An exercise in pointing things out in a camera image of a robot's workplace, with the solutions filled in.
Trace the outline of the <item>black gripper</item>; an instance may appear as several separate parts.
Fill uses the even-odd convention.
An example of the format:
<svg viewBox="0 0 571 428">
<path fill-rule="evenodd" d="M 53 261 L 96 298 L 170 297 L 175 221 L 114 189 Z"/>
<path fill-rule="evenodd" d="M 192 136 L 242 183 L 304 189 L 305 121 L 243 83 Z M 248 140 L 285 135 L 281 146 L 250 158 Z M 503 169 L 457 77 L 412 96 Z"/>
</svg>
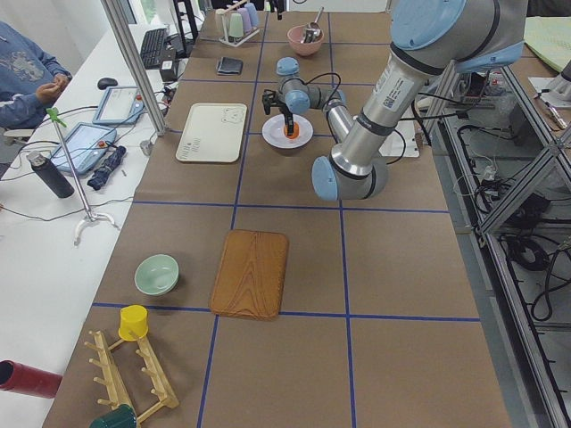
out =
<svg viewBox="0 0 571 428">
<path fill-rule="evenodd" d="M 281 98 L 278 91 L 271 89 L 264 89 L 262 93 L 262 106 L 264 113 L 270 115 L 272 108 L 278 108 L 281 114 L 284 115 L 285 125 L 284 134 L 286 137 L 296 137 L 296 122 L 294 115 L 290 113 L 285 101 Z"/>
</svg>

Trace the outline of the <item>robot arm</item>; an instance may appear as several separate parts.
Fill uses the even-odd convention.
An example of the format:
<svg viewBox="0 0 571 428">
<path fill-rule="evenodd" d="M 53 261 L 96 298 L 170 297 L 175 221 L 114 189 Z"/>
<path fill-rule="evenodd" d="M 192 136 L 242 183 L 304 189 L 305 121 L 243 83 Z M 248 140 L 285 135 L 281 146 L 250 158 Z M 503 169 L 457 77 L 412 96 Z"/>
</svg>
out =
<svg viewBox="0 0 571 428">
<path fill-rule="evenodd" d="M 321 89 L 320 87 L 313 86 L 310 82 L 304 82 L 299 78 L 299 64 L 293 58 L 282 58 L 277 65 L 277 68 L 282 68 L 284 71 L 287 67 L 285 66 L 286 60 L 290 61 L 292 64 L 288 65 L 289 69 L 287 70 L 286 75 L 283 76 L 280 85 L 278 86 L 277 91 L 277 104 L 279 104 L 279 109 L 285 117 L 285 128 L 284 133 L 288 137 L 293 137 L 293 129 L 294 129 L 294 120 L 292 119 L 293 115 L 303 115 L 307 110 L 314 109 L 314 110 L 321 110 L 326 115 L 326 120 L 330 128 L 331 135 L 334 137 L 337 143 L 342 142 L 346 136 L 349 134 L 354 119 L 346 110 L 346 106 L 344 104 L 344 94 L 343 92 L 338 89 L 339 84 L 341 83 L 341 78 L 338 77 L 337 86 L 333 89 Z M 461 105 L 468 105 L 469 108 L 472 108 L 473 105 L 476 105 L 480 102 L 480 98 L 482 98 L 485 91 L 490 88 L 498 89 L 500 88 L 500 84 L 495 82 L 498 80 L 500 76 L 499 70 L 494 70 L 492 73 L 492 77 L 489 77 L 490 72 L 488 71 L 487 74 L 480 75 L 478 73 L 460 73 L 460 77 L 464 80 L 468 80 L 468 84 L 465 85 L 466 91 L 474 85 L 475 92 L 474 97 L 475 101 L 466 101 L 464 98 L 466 96 L 462 95 L 464 101 L 459 101 Z M 539 95 L 543 93 L 553 93 L 554 95 L 551 96 L 551 100 L 557 103 L 570 102 L 570 62 L 567 66 L 555 77 L 552 78 L 550 83 L 545 86 L 542 86 L 542 89 L 539 90 Z M 424 97 L 428 98 L 438 98 L 435 92 L 427 92 L 424 91 L 422 94 Z M 447 103 L 457 103 L 456 99 L 449 99 L 449 98 L 442 98 L 442 100 L 446 101 Z M 431 116 L 429 119 L 428 116 L 420 117 L 418 116 L 417 107 L 415 101 L 412 101 L 412 105 L 410 107 L 410 111 L 412 116 L 406 116 L 404 118 L 399 119 L 400 121 L 416 121 L 420 127 L 423 129 L 423 132 L 426 134 L 426 127 L 425 124 L 428 120 L 439 119 L 441 116 Z"/>
<path fill-rule="evenodd" d="M 526 11 L 525 1 L 400 1 L 392 10 L 388 63 L 357 116 L 349 113 L 339 90 L 303 82 L 291 57 L 278 61 L 281 79 L 277 90 L 264 92 L 264 110 L 279 108 L 288 136 L 294 115 L 309 109 L 324 112 L 335 145 L 312 166 L 319 198 L 375 196 L 388 178 L 379 149 L 425 82 L 441 75 L 450 62 L 458 73 L 515 62 L 523 50 Z"/>
</svg>

